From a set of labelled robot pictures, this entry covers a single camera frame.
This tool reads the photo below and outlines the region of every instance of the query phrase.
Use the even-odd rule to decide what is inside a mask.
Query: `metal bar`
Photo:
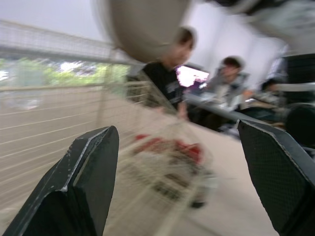
[[[302,84],[278,84],[277,88],[282,92],[307,92],[315,91],[315,83]]]
[[[77,89],[77,88],[91,88],[91,87],[115,87],[115,86],[136,86],[143,85],[148,86],[149,83],[143,81],[132,81],[132,82],[123,82],[123,83],[97,83],[97,84],[87,84],[87,85],[69,85],[69,86],[37,86],[37,87],[2,87],[0,92],[8,91],[31,91],[31,90],[58,90],[58,89]]]

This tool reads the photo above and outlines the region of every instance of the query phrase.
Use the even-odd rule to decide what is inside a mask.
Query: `white wall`
[[[246,71],[250,73],[248,80],[250,88],[256,89],[259,87],[284,46],[284,42],[276,38],[261,37],[255,41],[247,59],[246,67]]]
[[[228,56],[239,56],[247,62],[250,51],[259,35],[252,28],[245,25],[240,16],[227,16],[213,45],[208,68],[215,73],[222,59]]]
[[[197,64],[208,70],[212,58],[212,45],[222,27],[226,15],[214,4],[197,4],[184,25],[193,27],[197,33],[197,45],[189,63]]]

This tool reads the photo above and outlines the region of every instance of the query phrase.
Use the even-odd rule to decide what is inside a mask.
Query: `beige floor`
[[[230,137],[190,125],[215,159],[219,187],[199,210],[190,210],[174,236],[277,236],[252,185],[242,145]]]

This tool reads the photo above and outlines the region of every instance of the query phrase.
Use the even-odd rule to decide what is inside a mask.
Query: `wire mesh fence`
[[[76,137],[113,125],[120,150],[104,235],[167,235],[196,194],[203,161],[211,156],[207,148],[193,145],[198,138],[144,74],[127,82],[130,65],[104,63],[110,57],[104,45],[1,21],[0,28],[5,30],[0,46],[34,52],[22,57],[1,54],[0,48],[3,228]]]
[[[68,35],[46,29],[0,20],[1,53],[19,53],[79,59],[93,62],[111,61],[113,45],[102,41]],[[138,63],[118,50],[117,61]]]

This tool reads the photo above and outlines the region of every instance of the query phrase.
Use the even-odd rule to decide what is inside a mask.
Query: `trees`
[[[68,70],[62,65],[76,64]],[[0,59],[0,69],[8,71],[9,84],[15,86],[65,86],[103,83],[109,64],[93,62],[65,62],[48,59]],[[114,64],[109,83],[124,82],[130,65]]]

